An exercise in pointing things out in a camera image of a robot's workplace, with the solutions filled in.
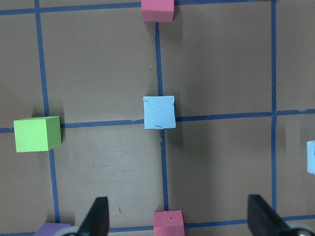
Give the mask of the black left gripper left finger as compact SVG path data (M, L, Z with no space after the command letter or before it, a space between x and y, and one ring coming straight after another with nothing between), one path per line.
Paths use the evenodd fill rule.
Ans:
M107 197L97 197L78 229L80 236L106 236L109 233L109 204Z

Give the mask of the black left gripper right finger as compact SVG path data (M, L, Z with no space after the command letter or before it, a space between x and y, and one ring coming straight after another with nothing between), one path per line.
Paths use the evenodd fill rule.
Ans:
M290 227L256 194L248 195L247 225L253 236L289 236Z

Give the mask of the purple foam block near left arm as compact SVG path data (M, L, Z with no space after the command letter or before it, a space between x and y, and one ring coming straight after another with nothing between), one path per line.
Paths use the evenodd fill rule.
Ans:
M46 222L35 232L34 236L54 236L59 230L70 226L70 224Z

